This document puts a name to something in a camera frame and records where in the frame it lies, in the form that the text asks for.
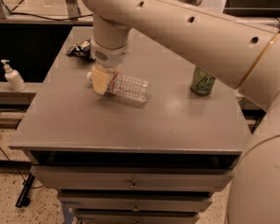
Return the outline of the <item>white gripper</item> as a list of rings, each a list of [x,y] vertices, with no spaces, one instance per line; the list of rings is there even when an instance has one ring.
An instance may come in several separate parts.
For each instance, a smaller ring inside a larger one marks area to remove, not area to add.
[[[91,40],[91,57],[98,64],[106,68],[115,68],[120,65],[125,57],[126,47],[119,49],[107,49]],[[108,89],[113,74],[100,66],[94,66],[91,70],[91,80],[96,93],[104,95]]]

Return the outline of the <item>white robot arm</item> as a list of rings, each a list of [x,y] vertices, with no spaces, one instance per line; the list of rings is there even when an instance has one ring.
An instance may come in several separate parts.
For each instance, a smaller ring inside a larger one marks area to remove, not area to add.
[[[225,224],[280,224],[280,31],[173,0],[82,1],[104,68],[122,63],[134,28],[265,110],[238,161]]]

